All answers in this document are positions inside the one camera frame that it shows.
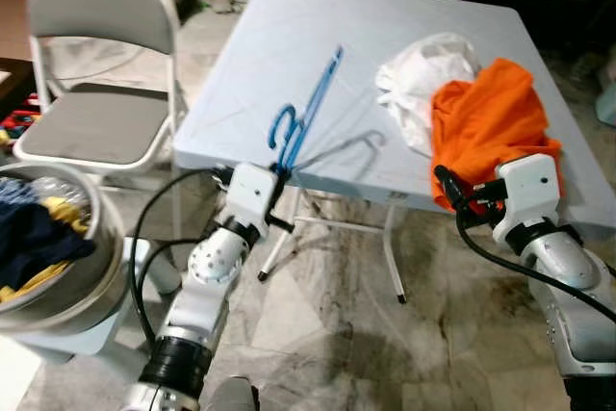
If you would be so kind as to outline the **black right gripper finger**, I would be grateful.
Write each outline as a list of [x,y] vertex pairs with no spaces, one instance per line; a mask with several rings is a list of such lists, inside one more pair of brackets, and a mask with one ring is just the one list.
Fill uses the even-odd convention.
[[445,200],[448,201],[449,208],[452,210],[457,207],[466,208],[467,200],[471,198],[474,187],[444,165],[436,166],[435,176],[437,182],[440,183],[440,190],[443,191]]

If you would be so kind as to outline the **orange shirt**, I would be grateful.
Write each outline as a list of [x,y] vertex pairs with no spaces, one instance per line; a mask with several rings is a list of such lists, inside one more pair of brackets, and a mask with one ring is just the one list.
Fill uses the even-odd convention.
[[472,82],[450,81],[431,100],[432,164],[462,181],[496,179],[496,168],[532,153],[560,159],[562,142],[549,137],[549,118],[532,73],[515,61],[493,60]]

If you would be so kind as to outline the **white cloth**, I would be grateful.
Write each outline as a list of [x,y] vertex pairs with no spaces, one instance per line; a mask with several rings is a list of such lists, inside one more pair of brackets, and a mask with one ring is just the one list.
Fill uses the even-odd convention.
[[432,97],[453,81],[473,81],[481,69],[474,46],[454,33],[435,34],[413,42],[375,72],[381,94],[375,99],[386,109],[406,145],[432,153]]

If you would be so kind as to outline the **light blue folding table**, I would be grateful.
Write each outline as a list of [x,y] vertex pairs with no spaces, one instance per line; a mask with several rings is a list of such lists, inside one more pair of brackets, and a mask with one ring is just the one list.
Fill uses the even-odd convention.
[[482,64],[505,58],[532,73],[562,142],[560,217],[589,243],[611,239],[616,201],[603,170],[519,15],[458,0],[250,0],[173,138],[182,169],[271,165],[274,120],[303,108],[335,55],[320,111],[296,156],[296,186],[435,212],[428,156],[410,150],[377,104],[375,72],[406,45],[456,33]]

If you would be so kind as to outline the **left robot leg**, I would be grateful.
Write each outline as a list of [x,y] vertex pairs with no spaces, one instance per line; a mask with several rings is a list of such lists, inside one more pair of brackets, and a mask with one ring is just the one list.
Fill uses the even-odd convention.
[[221,380],[201,411],[260,411],[259,390],[245,376]]

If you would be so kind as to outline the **grey folding chair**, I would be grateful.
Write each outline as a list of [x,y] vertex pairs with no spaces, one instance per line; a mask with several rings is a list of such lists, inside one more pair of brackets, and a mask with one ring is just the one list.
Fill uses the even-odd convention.
[[[101,178],[177,174],[170,146],[188,112],[177,77],[180,20],[164,0],[26,0],[39,120],[14,144],[21,161],[62,162]],[[62,85],[44,39],[89,38],[166,56],[165,90]]]

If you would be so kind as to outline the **grey laundry basin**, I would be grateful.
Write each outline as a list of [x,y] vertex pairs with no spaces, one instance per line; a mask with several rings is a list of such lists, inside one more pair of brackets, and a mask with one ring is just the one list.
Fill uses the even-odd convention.
[[0,335],[71,335],[108,318],[126,295],[122,280],[126,227],[95,179],[57,162],[17,162],[0,177],[35,181],[54,177],[80,188],[91,204],[87,239],[96,251],[17,300],[0,302]]

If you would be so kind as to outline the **red toy vehicle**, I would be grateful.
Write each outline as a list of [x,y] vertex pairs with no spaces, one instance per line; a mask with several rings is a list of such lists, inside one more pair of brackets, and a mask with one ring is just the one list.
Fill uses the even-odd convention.
[[19,97],[18,93],[0,99],[0,140],[22,137],[41,116],[39,95],[35,91],[25,97]]

